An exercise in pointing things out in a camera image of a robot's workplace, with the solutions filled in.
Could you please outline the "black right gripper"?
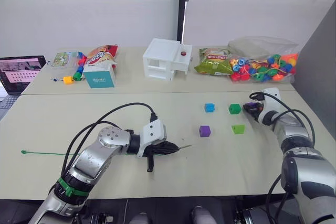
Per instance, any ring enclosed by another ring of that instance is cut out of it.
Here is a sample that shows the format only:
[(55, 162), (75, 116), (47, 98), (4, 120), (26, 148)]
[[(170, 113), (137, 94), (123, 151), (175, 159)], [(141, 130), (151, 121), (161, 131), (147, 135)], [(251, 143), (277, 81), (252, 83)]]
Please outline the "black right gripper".
[(256, 122), (259, 122), (259, 116), (263, 111), (264, 104), (260, 102), (245, 103), (243, 108), (250, 117), (252, 117)]

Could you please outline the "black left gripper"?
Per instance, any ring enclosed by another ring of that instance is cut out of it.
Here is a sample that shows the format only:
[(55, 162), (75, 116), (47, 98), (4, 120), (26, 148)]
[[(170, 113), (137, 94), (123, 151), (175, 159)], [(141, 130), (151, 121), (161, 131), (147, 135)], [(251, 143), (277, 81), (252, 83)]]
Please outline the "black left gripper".
[(164, 141), (160, 144), (151, 144), (145, 148), (143, 156), (147, 158), (147, 172), (153, 172), (154, 155), (170, 155), (179, 151), (179, 147), (169, 141)]

